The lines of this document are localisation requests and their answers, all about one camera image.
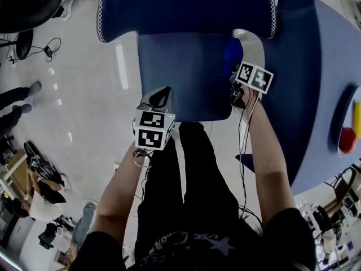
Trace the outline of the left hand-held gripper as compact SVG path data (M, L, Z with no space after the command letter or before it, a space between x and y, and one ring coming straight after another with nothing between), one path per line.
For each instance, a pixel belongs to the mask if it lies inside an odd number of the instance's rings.
M168 113L172 107L173 89L170 86L157 88L142 98L135 114L136 147L160 151L164 149L175 123L175 114Z

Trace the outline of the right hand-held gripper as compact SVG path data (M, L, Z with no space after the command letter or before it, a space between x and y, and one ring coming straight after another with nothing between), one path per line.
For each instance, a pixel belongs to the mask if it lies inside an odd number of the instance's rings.
M248 62L241 62L237 71L230 77L232 85L231 102L235 107L244 108L242 101L244 94L243 86L256 90L261 94L267 94L274 74Z

